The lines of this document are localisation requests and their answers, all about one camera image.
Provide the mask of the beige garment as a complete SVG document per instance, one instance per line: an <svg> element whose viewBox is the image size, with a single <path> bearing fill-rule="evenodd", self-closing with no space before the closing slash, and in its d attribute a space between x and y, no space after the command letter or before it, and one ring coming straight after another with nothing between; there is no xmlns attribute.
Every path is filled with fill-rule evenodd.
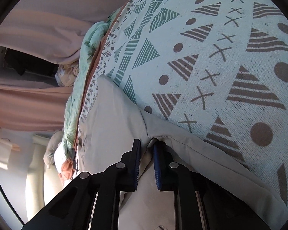
<svg viewBox="0 0 288 230"><path fill-rule="evenodd" d="M288 220L281 197L246 167L192 133L160 119L134 104L107 76L97 79L98 94L81 124L85 167L103 171L118 161L139 139L146 151L152 139L166 142L178 158L204 177L244 201L271 229Z"/></svg>

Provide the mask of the beige clothes pile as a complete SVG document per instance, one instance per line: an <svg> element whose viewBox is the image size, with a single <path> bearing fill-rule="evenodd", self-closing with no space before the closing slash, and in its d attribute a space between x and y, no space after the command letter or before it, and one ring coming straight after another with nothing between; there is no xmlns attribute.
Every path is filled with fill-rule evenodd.
<svg viewBox="0 0 288 230"><path fill-rule="evenodd" d="M55 79L60 87L74 86L74 82L79 73L79 62L75 61L71 64L59 65L55 74Z"/></svg>

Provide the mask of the cream padded headboard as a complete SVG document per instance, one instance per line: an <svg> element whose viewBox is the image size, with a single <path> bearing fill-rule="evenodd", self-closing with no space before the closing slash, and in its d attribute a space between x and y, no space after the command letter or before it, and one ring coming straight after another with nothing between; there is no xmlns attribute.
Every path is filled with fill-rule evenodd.
<svg viewBox="0 0 288 230"><path fill-rule="evenodd" d="M55 165L47 166L44 154L50 139L33 136L33 158L29 165L25 184L27 219L32 219L63 189Z"/></svg>

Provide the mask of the grey plush toy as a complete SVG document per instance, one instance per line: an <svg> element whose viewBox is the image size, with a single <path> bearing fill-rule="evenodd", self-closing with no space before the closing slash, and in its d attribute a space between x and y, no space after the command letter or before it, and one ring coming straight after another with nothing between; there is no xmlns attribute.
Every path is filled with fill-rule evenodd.
<svg viewBox="0 0 288 230"><path fill-rule="evenodd" d="M47 169L49 169L50 166L52 166L55 163L54 154L59 144L61 143L63 136L64 136L64 131L62 130L57 131L52 135L52 137L50 138L47 144L46 151L43 157L43 160Z"/></svg>

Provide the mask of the white patterned bed blanket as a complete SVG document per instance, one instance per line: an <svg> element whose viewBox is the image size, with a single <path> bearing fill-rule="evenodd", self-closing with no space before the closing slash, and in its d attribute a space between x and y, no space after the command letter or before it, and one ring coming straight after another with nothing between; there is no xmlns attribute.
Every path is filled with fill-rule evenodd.
<svg viewBox="0 0 288 230"><path fill-rule="evenodd" d="M288 207L288 19L272 0L130 0L91 79L244 165Z"/></svg>

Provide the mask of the mint green duvet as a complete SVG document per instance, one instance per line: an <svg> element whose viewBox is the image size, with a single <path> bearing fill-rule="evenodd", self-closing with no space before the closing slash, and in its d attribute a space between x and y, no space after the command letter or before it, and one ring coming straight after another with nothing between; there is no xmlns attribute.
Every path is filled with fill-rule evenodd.
<svg viewBox="0 0 288 230"><path fill-rule="evenodd" d="M94 54L101 43L103 36L114 22L119 9L112 12L106 21L96 22L86 32L79 52L78 74L76 75L73 90L69 96L64 111L64 135L59 145L63 157L71 158L73 155L73 144L76 136L78 116L84 92L86 76L91 65Z"/></svg>

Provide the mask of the pink curtain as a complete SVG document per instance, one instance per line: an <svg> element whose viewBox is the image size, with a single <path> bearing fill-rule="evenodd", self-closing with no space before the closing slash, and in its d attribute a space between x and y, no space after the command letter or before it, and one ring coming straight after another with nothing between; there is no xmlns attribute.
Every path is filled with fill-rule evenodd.
<svg viewBox="0 0 288 230"><path fill-rule="evenodd" d="M0 25L0 46L53 64L79 59L85 34L128 0L20 0ZM57 130L71 88L0 79L0 128Z"/></svg>

